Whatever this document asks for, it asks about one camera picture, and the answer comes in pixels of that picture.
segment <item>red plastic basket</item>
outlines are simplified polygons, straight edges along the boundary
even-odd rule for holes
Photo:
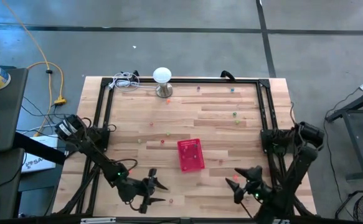
[[[180,168],[183,172],[205,169],[204,157],[199,139],[178,141]]]

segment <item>black clamp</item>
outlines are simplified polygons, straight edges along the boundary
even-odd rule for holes
[[[265,88],[270,88],[270,81],[267,78],[260,78],[258,80],[260,84],[262,84]]]
[[[232,82],[236,82],[237,80],[234,78],[233,75],[231,75],[231,73],[229,73],[228,71],[224,70],[223,72],[221,72],[220,78],[229,78],[230,81]]]

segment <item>wooden table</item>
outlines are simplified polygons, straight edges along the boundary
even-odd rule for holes
[[[77,114],[93,119],[102,77],[86,77]],[[290,97],[286,80],[270,79],[276,117],[280,129],[290,129]],[[147,214],[132,211],[119,198],[102,174],[98,184],[94,216],[116,217],[231,217],[245,218],[247,214],[233,202],[233,192],[224,181],[233,179],[234,167],[263,167],[263,178],[270,184],[268,162],[259,138],[262,128],[258,110],[257,92],[250,84],[172,84],[173,95],[166,99],[156,96],[152,88],[135,91],[115,90],[110,124],[117,130],[111,133],[106,155],[111,159],[133,158],[137,168],[130,177],[142,179],[152,167],[158,169],[157,177],[169,191],[157,190],[153,197],[164,198],[148,207]],[[102,124],[105,106],[102,108]],[[205,169],[182,173],[179,167],[177,141],[199,138],[205,161]],[[287,164],[291,156],[286,156]],[[65,162],[53,211],[60,210],[77,190],[82,179],[85,156],[72,155]],[[238,182],[245,179],[238,177]],[[87,190],[85,206],[89,199]],[[298,198],[316,213],[313,195],[306,175],[296,192]],[[134,207],[141,203],[137,196]],[[260,204],[251,195],[243,201],[254,215]]]

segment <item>black metal frame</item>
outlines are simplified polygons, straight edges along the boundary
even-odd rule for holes
[[[155,81],[153,80],[153,78],[151,77],[140,77],[140,82],[141,83],[155,83]],[[94,121],[93,121],[93,125],[97,126],[98,125],[98,120],[100,117],[100,112],[101,112],[101,108],[102,108],[102,104],[103,104],[103,97],[104,97],[104,92],[105,92],[105,88],[108,86],[109,83],[111,83],[113,81],[112,78],[102,78],[101,80],[101,85],[100,85],[100,92],[98,94],[98,101],[97,101],[97,108],[95,111],[95,116],[94,116]],[[266,93],[266,97],[268,100],[268,109],[270,112],[270,118],[271,118],[271,124],[273,128],[278,128],[278,124],[276,122],[276,114],[275,114],[275,108],[274,108],[274,103],[273,103],[273,98],[271,95],[271,86],[270,86],[270,80],[269,79],[238,79],[238,78],[234,78],[231,74],[229,73],[225,73],[225,71],[222,73],[221,78],[172,78],[170,80],[170,83],[233,83],[236,85],[239,84],[252,84],[256,86],[256,90],[257,90],[257,98],[258,98],[258,105],[259,105],[259,110],[260,110],[260,117],[262,119],[262,128],[263,130],[267,130],[268,129],[268,124],[267,124],[267,119],[266,119],[266,110],[265,110],[265,106],[264,106],[264,99],[263,99],[263,94],[262,94],[262,88],[265,89],[265,93]],[[112,101],[113,101],[113,94],[114,94],[114,89],[109,90],[109,94],[108,94],[108,101],[106,102],[106,109],[105,109],[105,116],[104,116],[104,120],[103,120],[103,126],[108,126],[108,122],[109,122],[109,117],[110,117],[110,110],[111,110],[111,105],[112,105]],[[106,139],[106,143],[104,143],[104,145],[102,146],[102,148],[106,149],[106,147],[108,146],[108,140],[109,140],[109,136]],[[274,162],[274,155],[273,152],[271,150],[267,151],[266,149],[263,149],[264,152],[267,155],[267,159],[269,161],[268,165],[270,168],[270,176],[271,176],[271,185],[272,186],[276,186],[277,184],[277,179],[276,179],[276,171],[277,171],[277,167],[275,165]],[[280,163],[280,170],[281,170],[281,176],[284,177],[285,173],[286,173],[286,167],[285,167],[285,161],[283,160],[282,157],[278,158],[278,162]],[[83,171],[83,177],[82,177],[82,182],[85,181],[85,179],[87,178],[88,172],[91,168],[91,160],[90,159],[86,159],[85,162],[85,168]],[[91,194],[90,194],[90,200],[88,203],[88,208],[85,212],[85,214],[88,215],[93,215],[93,210],[94,210],[94,206],[95,206],[95,199],[96,199],[96,195],[97,195],[97,188],[98,188],[98,178],[99,175],[95,176],[93,183],[92,183],[92,189],[91,189]],[[80,200],[78,201],[77,204],[77,209],[76,209],[76,213],[81,213],[83,210],[83,201],[84,201],[84,193],[82,195],[82,197],[80,198]],[[137,217],[117,217],[118,220],[128,220],[128,221],[152,221],[152,220],[168,220],[168,218],[137,218]],[[208,219],[199,219],[199,221],[203,221],[203,220],[208,220],[208,221],[224,221],[226,220],[227,222],[229,222],[230,220],[232,220],[233,222],[249,222],[251,221],[251,219],[249,218],[235,218],[235,219],[229,219],[229,218],[208,218]]]

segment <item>gray floor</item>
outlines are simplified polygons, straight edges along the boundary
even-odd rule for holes
[[[8,0],[27,24],[99,27],[178,27],[259,29],[254,0]],[[360,0],[262,0],[269,29],[363,30]],[[0,1],[0,22],[15,20]],[[269,77],[261,34],[162,32],[32,32],[49,61],[65,72],[68,103],[58,112],[75,113],[86,75],[113,75],[138,70],[150,75],[167,67],[177,76],[217,77],[228,70],[236,77]],[[363,83],[363,35],[269,35],[276,75],[286,78],[298,121],[322,127],[325,112]],[[0,30],[0,64],[26,67],[41,61],[21,30]],[[29,73],[25,96],[47,110],[45,67]],[[54,78],[57,97],[60,77]],[[27,108],[31,105],[24,102]],[[39,126],[41,118],[21,111],[18,128]],[[363,180],[346,182],[359,165],[341,121],[327,124],[342,198],[363,189]],[[318,213],[333,217],[340,206],[325,148],[309,176]],[[47,192],[25,194],[21,211],[43,214]],[[33,198],[35,203],[27,203]],[[343,212],[342,218],[351,219]]]

